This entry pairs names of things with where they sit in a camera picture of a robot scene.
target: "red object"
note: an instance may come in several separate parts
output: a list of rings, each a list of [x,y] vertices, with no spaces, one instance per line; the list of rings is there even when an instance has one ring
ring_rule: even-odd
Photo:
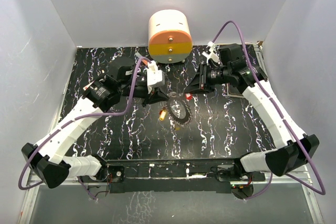
[[[190,101],[193,98],[193,95],[188,93],[188,94],[185,94],[185,97],[188,101]]]

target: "marble tabletop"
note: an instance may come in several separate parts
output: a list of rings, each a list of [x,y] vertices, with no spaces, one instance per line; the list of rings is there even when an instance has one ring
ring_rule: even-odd
[[[165,73],[167,93],[182,94],[197,71],[203,48],[193,47],[185,63],[159,66]],[[253,45],[247,48],[251,60],[257,63]],[[135,59],[136,52],[143,56],[149,55],[146,47],[79,48],[61,118],[75,106],[83,87],[102,70],[107,70],[116,57]],[[123,111],[126,103],[127,99],[122,97],[112,111]],[[211,94],[194,95],[188,104],[192,121],[178,129],[169,118],[159,120],[163,103],[143,108],[141,99],[134,99],[125,116],[109,116],[94,122],[67,155],[97,153],[105,159],[235,158],[248,152],[274,148],[270,134],[256,110],[246,99],[228,96],[225,85],[216,86],[216,91]]]

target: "robotic arm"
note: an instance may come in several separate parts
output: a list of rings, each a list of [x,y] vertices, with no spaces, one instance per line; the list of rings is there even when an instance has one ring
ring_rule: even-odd
[[[137,80],[133,97],[143,98],[142,105],[167,101],[168,96],[160,86],[165,84],[162,70],[158,70],[155,61],[147,63],[146,74],[141,75],[142,80]],[[121,96],[129,96],[131,90],[131,76],[134,60],[119,57],[109,66],[107,73],[100,75],[95,81],[85,87],[83,96],[78,100],[71,112],[44,138],[35,145],[27,143],[22,148],[26,160],[34,150],[50,135],[59,131],[49,142],[41,147],[30,163],[31,169],[49,187],[59,186],[67,177],[91,176],[99,179],[105,161],[98,155],[85,157],[67,157],[66,152],[77,138],[98,118],[120,101]],[[93,116],[82,119],[75,118],[92,114]],[[62,126],[71,122],[64,129]]]
[[[219,47],[218,51],[222,64],[218,63],[219,57],[214,53],[214,49],[214,44],[209,42],[207,49],[203,52],[203,55],[207,58],[207,64],[199,64],[196,76],[184,92],[191,94],[210,93],[214,91],[214,85],[216,84],[231,84],[257,110],[276,146],[274,150],[249,153],[243,156],[239,161],[242,173],[261,171],[282,176],[306,164],[308,160],[293,135],[286,128],[284,119],[293,129],[295,135],[301,136],[300,142],[310,157],[313,156],[319,145],[318,138],[315,135],[308,136],[292,120],[272,91],[266,74],[257,65],[253,66],[253,71],[270,98],[264,94],[260,86],[255,85],[256,81],[243,58],[240,45],[232,44]],[[280,107],[283,119],[270,99],[273,99]]]

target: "white wall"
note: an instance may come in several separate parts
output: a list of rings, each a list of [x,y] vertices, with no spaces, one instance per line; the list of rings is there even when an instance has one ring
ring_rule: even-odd
[[[336,0],[287,0],[264,43],[267,72],[289,114],[320,146],[313,160],[326,185],[318,196],[336,221]]]
[[[50,0],[0,0],[0,222],[16,223],[22,146],[50,129],[76,47]]]
[[[148,21],[158,10],[187,16],[194,44],[206,44],[229,19],[246,41],[264,40],[285,0],[51,0],[77,46],[148,44]],[[238,41],[233,27],[218,42]]]

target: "black marble table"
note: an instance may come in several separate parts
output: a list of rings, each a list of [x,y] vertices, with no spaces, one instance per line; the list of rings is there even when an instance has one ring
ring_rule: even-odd
[[[251,60],[256,63],[253,46],[247,47]],[[168,93],[183,92],[197,71],[203,48],[195,46],[185,63],[159,66],[165,72]],[[146,47],[78,49],[61,117],[74,107],[82,88],[102,70],[107,70],[116,57],[134,59],[137,51],[143,56],[149,55]],[[112,111],[123,111],[126,102],[123,97]],[[274,148],[256,110],[243,98],[229,97],[225,85],[217,86],[214,93],[195,95],[188,103],[193,119],[186,127],[177,129],[168,118],[159,120],[162,103],[143,108],[141,99],[134,99],[125,116],[110,116],[94,122],[67,155],[98,153],[105,159],[220,158]]]

